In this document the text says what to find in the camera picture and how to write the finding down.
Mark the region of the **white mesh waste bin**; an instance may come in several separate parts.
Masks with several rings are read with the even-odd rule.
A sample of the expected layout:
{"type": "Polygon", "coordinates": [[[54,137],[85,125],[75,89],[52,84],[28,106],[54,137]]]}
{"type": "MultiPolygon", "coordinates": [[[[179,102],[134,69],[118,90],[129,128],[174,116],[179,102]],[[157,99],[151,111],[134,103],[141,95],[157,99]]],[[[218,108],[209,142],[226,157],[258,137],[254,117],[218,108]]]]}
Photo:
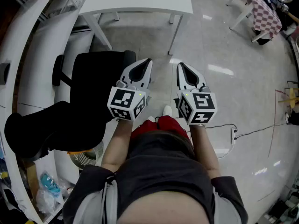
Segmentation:
{"type": "Polygon", "coordinates": [[[81,152],[68,152],[72,162],[79,168],[83,169],[87,165],[95,166],[104,153],[104,144],[101,142],[92,149],[81,152]]]}

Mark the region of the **person's left forearm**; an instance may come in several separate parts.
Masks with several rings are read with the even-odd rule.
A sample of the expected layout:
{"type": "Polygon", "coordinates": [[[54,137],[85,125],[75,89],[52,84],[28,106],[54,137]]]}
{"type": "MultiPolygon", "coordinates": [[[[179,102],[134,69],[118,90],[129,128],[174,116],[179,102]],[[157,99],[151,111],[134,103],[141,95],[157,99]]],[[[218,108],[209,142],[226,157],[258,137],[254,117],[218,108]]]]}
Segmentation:
{"type": "Polygon", "coordinates": [[[116,172],[125,162],[132,133],[133,122],[120,120],[104,152],[101,167],[116,172]]]}

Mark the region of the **person's red trousers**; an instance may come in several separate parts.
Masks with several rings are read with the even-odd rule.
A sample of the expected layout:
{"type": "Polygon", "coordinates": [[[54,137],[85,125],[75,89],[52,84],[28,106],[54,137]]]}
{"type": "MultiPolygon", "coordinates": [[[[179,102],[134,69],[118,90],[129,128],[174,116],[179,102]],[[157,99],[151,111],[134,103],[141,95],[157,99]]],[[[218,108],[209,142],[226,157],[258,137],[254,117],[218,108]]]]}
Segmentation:
{"type": "Polygon", "coordinates": [[[186,131],[169,115],[159,117],[157,122],[147,119],[131,133],[130,141],[149,140],[150,138],[157,140],[162,137],[174,138],[189,145],[191,144],[186,131]]]}

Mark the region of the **yellow wooden stand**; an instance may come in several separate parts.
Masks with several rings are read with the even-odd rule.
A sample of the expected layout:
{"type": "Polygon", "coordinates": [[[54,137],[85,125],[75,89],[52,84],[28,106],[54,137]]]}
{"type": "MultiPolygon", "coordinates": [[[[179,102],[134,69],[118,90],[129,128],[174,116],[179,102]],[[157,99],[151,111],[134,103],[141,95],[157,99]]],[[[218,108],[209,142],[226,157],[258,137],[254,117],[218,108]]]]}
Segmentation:
{"type": "Polygon", "coordinates": [[[289,97],[285,100],[278,101],[278,103],[288,103],[289,106],[293,109],[297,102],[299,102],[299,88],[287,88],[289,91],[289,97]]]}

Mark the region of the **pink checkered cloth table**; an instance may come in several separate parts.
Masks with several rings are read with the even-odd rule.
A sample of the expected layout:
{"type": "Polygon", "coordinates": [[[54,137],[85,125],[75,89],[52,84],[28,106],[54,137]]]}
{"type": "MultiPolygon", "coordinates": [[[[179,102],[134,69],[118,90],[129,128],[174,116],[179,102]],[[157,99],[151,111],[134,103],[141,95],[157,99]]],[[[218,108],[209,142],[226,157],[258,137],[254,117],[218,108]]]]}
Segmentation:
{"type": "MultiPolygon", "coordinates": [[[[229,0],[226,6],[230,6],[233,0],[229,0]]],[[[251,39],[251,42],[257,42],[258,40],[270,40],[276,36],[281,28],[282,23],[274,10],[270,7],[269,0],[246,0],[247,6],[245,10],[237,17],[234,24],[229,29],[234,28],[248,15],[253,15],[253,29],[256,32],[256,36],[251,39]]]]}

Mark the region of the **white curved counter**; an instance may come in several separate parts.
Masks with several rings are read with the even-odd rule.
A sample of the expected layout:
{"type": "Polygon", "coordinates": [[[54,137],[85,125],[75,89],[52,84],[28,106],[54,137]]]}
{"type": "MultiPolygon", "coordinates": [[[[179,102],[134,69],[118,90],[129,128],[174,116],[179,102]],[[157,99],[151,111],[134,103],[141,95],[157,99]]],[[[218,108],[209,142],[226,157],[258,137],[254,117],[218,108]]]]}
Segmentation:
{"type": "Polygon", "coordinates": [[[0,135],[13,113],[13,104],[28,108],[47,108],[54,103],[52,72],[56,57],[64,53],[79,16],[75,9],[54,16],[39,25],[26,61],[21,56],[35,23],[50,0],[28,0],[17,13],[0,47],[0,63],[10,63],[7,82],[0,86],[0,135]]]}

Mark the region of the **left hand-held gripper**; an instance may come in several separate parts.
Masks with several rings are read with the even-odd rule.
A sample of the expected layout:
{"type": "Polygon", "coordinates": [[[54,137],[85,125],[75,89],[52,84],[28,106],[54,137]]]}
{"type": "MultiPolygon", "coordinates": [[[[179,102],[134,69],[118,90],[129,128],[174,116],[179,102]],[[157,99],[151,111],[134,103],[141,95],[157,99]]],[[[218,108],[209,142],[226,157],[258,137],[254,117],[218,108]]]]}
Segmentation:
{"type": "Polygon", "coordinates": [[[138,60],[125,68],[123,80],[143,80],[143,86],[127,84],[116,78],[107,81],[111,85],[107,107],[114,118],[134,121],[147,106],[148,88],[151,81],[153,61],[150,58],[138,60]]]}

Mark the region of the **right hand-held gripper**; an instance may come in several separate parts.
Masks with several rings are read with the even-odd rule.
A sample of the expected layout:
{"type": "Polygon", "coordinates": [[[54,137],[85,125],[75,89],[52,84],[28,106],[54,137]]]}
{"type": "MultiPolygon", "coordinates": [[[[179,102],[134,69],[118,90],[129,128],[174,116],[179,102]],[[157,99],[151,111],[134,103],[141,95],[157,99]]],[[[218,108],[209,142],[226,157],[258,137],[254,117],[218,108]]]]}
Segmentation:
{"type": "Polygon", "coordinates": [[[215,94],[206,86],[204,76],[192,66],[180,62],[177,65],[177,86],[175,103],[178,116],[188,125],[209,123],[217,113],[217,102],[215,94]]]}

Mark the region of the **person's right forearm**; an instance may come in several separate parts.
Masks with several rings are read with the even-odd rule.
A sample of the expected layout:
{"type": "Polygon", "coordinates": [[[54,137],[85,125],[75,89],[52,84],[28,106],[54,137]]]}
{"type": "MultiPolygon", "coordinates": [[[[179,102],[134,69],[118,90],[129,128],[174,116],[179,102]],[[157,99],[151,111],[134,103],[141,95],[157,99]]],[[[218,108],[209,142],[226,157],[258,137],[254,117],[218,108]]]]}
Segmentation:
{"type": "Polygon", "coordinates": [[[204,126],[190,125],[194,153],[210,179],[220,177],[220,166],[204,126]]]}

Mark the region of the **person's dark grey shirt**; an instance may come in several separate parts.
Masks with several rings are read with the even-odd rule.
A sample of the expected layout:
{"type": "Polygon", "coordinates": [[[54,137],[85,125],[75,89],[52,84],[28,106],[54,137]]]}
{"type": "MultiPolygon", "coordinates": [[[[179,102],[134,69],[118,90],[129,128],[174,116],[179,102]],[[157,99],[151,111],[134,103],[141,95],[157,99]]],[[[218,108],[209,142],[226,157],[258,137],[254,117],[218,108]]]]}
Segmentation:
{"type": "Polygon", "coordinates": [[[143,196],[174,191],[199,202],[209,223],[214,224],[215,190],[220,197],[233,204],[242,224],[248,222],[248,214],[233,177],[210,179],[205,168],[196,161],[191,144],[162,137],[131,142],[127,159],[116,172],[98,166],[86,166],[64,204],[64,224],[72,224],[84,198],[101,191],[105,181],[112,177],[118,187],[117,219],[133,201],[143,196]]]}

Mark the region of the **light grey vest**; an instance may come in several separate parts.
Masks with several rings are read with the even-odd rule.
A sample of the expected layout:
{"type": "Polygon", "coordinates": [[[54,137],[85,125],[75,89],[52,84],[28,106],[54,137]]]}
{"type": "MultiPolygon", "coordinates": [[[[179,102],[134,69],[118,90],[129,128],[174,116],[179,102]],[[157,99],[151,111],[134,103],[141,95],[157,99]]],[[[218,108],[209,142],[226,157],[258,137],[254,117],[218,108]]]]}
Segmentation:
{"type": "MultiPolygon", "coordinates": [[[[233,204],[215,197],[214,224],[242,224],[240,215],[233,204]]],[[[101,191],[87,195],[77,209],[72,224],[117,224],[118,187],[112,177],[107,179],[101,191]]]]}

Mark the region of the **black floor bag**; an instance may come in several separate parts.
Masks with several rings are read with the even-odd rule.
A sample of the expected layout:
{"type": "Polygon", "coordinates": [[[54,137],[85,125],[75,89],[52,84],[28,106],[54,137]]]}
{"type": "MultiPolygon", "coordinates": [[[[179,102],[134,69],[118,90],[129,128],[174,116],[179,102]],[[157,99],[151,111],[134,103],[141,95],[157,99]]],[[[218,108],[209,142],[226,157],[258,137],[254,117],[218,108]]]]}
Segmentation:
{"type": "Polygon", "coordinates": [[[292,110],[290,114],[285,113],[285,121],[288,125],[299,126],[299,112],[292,110]]]}

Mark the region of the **clear plastic bag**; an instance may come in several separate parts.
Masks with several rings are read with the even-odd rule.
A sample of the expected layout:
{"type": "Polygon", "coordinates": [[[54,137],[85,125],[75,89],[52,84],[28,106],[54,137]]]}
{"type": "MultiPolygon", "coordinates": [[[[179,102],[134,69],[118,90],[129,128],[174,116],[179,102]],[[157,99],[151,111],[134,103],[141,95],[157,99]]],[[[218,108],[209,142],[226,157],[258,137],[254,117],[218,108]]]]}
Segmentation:
{"type": "Polygon", "coordinates": [[[40,188],[36,194],[36,206],[44,214],[53,213],[61,189],[54,178],[46,171],[40,175],[39,185],[40,188]]]}

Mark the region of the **person's chest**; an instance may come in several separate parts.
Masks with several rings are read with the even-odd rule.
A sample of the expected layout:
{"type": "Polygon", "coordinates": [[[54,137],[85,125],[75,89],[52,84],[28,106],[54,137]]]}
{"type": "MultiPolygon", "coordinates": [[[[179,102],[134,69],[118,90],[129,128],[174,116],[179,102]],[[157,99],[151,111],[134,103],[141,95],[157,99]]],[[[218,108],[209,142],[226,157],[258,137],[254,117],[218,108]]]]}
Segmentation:
{"type": "Polygon", "coordinates": [[[210,224],[202,205],[190,196],[162,191],[132,202],[117,224],[210,224]]]}

